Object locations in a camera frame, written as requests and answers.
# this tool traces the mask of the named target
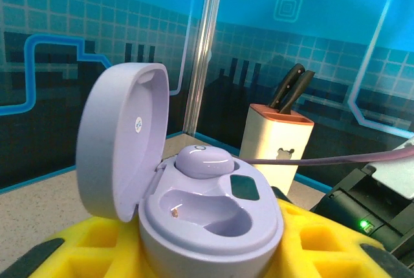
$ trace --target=yellow foam holder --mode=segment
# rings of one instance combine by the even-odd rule
[[[376,240],[279,200],[285,232],[265,278],[389,278],[360,245]],[[93,217],[47,240],[65,242],[31,278],[159,278],[146,262],[138,219]]]

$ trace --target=glass panel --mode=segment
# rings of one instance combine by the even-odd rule
[[[0,0],[0,189],[74,165],[83,105],[110,65],[165,64],[168,134],[182,131],[203,2]]]
[[[249,104],[301,63],[316,72],[294,106],[315,122],[304,158],[393,149],[414,131],[413,29],[412,0],[221,0],[197,132],[237,153]],[[358,166],[298,173],[333,186]]]

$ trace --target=black device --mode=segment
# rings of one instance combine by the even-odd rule
[[[375,171],[355,169],[312,211],[376,239],[414,271],[414,202],[373,178]]]

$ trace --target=white knife block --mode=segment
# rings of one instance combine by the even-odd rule
[[[266,105],[251,104],[247,114],[240,158],[293,159],[302,158],[314,122],[292,111],[280,114]],[[297,166],[255,165],[271,186],[285,195],[298,169]]]

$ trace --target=green led light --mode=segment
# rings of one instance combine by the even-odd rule
[[[360,226],[361,226],[361,228],[366,228],[368,225],[369,225],[369,223],[368,223],[368,221],[366,221],[366,220],[362,220],[362,221],[360,222]]]

